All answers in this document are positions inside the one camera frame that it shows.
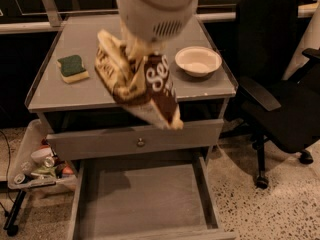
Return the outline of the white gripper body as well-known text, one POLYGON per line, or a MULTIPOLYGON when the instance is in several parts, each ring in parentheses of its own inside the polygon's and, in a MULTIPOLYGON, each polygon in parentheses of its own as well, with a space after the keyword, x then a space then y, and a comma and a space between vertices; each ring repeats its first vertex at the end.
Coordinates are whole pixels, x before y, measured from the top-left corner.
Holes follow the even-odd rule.
POLYGON ((116 0, 120 18, 134 36, 160 42, 180 34, 198 0, 116 0))

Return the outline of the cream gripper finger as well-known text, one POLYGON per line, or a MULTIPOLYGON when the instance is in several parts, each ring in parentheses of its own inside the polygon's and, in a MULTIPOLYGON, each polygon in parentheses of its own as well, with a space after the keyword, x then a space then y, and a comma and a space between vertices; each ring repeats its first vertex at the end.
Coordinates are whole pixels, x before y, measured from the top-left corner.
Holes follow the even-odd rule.
POLYGON ((125 42, 125 55, 129 61, 138 60, 146 55, 152 54, 156 50, 153 43, 145 42, 131 34, 124 35, 123 39, 125 42))

